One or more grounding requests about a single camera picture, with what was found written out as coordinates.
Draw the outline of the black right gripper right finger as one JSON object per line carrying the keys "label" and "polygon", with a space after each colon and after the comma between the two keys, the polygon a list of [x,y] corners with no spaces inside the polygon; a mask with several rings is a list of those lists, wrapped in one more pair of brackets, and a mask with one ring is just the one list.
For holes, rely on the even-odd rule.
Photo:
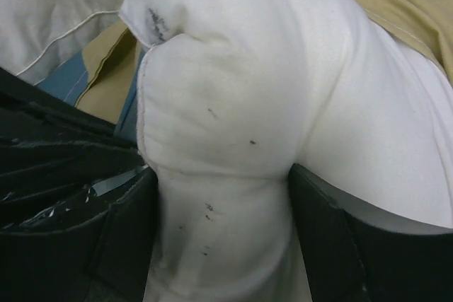
{"label": "black right gripper right finger", "polygon": [[452,300],[452,230],[384,211],[300,165],[288,192],[313,301]]}

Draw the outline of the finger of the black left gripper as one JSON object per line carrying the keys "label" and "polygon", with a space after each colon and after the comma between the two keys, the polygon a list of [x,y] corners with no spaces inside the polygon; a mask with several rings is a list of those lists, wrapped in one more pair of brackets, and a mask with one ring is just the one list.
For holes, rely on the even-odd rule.
{"label": "finger of the black left gripper", "polygon": [[143,164],[111,123],[1,70],[1,209],[56,199]]}

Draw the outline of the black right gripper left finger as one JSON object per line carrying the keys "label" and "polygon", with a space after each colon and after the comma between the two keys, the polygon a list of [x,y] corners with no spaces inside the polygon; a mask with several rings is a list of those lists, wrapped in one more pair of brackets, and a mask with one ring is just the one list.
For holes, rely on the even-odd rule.
{"label": "black right gripper left finger", "polygon": [[146,168],[101,196],[83,190],[1,227],[1,300],[84,301],[101,283],[141,301],[157,225],[156,185]]}

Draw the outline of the blue beige patchwork pillowcase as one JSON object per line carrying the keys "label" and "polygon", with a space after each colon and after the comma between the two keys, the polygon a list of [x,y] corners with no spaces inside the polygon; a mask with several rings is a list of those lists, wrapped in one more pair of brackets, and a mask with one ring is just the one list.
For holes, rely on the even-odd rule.
{"label": "blue beige patchwork pillowcase", "polygon": [[[452,79],[452,0],[356,0],[368,17],[441,67]],[[122,21],[58,66],[39,88],[108,121],[135,141],[137,70],[143,50]]]}

